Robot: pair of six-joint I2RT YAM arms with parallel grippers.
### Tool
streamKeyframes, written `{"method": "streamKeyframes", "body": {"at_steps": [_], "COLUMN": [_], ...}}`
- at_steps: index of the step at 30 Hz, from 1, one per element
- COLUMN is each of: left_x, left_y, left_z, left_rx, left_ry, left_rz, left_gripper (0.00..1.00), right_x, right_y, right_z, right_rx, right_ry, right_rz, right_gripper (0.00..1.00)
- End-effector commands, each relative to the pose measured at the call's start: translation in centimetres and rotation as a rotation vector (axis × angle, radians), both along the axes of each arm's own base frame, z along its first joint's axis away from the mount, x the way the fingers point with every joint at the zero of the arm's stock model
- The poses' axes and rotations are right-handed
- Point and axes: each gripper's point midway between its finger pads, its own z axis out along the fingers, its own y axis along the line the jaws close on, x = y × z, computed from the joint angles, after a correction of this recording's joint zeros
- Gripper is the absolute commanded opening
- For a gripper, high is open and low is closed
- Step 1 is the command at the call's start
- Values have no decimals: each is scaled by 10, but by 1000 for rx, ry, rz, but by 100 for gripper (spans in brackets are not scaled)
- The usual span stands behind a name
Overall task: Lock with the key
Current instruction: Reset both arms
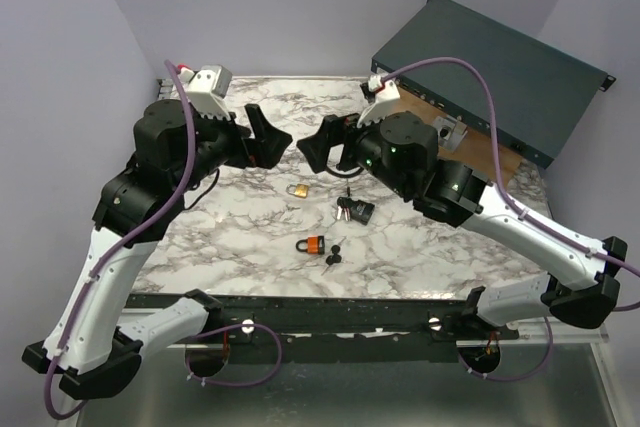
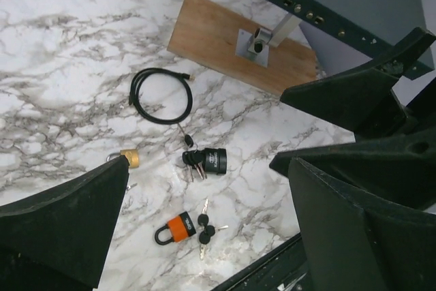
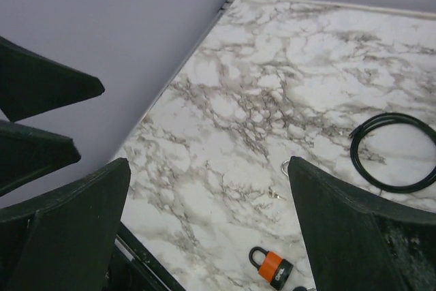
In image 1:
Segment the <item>brass padlock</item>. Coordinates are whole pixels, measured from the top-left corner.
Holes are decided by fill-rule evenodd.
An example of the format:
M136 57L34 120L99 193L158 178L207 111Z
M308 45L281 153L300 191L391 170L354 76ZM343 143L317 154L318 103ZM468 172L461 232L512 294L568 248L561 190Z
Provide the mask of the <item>brass padlock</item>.
M285 192L296 198L306 199L309 195L310 186L307 184L289 184Z

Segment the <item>black padlock key bunch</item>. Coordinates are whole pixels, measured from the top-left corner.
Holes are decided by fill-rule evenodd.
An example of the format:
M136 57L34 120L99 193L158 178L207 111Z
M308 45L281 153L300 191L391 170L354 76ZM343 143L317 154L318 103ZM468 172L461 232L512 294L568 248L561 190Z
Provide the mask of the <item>black padlock key bunch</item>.
M344 220L346 222L351 221L351 188L350 185L346 186L346 190L343 195L340 195L336 199L336 219Z

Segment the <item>black padlock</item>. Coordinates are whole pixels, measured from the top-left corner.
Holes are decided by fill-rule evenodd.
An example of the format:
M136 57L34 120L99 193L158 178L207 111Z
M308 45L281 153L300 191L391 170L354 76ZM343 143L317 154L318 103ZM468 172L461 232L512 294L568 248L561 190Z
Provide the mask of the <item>black padlock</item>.
M372 214L374 213L375 205L362 201L362 200L348 200L348 211L350 213L350 219L354 220L361 225L368 225Z

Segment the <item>orange padlock with keys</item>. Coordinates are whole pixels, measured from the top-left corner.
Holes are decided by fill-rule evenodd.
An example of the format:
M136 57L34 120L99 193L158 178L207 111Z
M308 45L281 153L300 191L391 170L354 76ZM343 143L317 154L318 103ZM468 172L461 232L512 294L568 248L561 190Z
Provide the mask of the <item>orange padlock with keys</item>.
M310 236L296 242L295 248L298 252L310 255L323 255L326 250L324 236Z

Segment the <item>orange padlock key bunch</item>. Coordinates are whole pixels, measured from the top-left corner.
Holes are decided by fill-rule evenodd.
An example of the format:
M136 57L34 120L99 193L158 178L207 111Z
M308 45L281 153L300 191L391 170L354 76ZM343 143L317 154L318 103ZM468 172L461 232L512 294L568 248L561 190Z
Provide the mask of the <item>orange padlock key bunch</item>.
M322 274L325 274L331 267L342 262L342 246L346 241L346 237L328 242L325 236L320 236L318 240L318 254L325 257L325 267Z

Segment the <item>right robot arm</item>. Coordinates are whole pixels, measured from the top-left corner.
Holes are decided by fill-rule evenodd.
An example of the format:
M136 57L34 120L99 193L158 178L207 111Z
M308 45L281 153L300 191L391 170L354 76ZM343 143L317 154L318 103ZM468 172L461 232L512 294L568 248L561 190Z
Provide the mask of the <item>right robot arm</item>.
M495 328L553 316L595 329L616 307L620 284L609 258L626 245L588 239L527 209L465 164L438 156L436 130L410 112L360 127L355 115L329 115L297 143L312 171L326 170L330 150L342 146L342 170L362 168L426 218L488 237L528 258L543 274L472 290L460 326L480 339Z

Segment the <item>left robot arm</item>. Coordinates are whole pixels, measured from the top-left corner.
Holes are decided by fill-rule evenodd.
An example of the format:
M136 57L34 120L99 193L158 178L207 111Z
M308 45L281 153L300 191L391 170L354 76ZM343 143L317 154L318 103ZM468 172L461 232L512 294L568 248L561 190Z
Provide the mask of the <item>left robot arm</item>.
M258 105L246 105L245 112L247 127L160 100L135 123L134 153L102 189L69 303L49 336L22 355L72 399L114 397L145 358L177 341L209 342L220 334L222 305L198 289L141 322L119 318L141 268L184 211L185 192L221 166L271 169L291 144L291 135L272 126Z

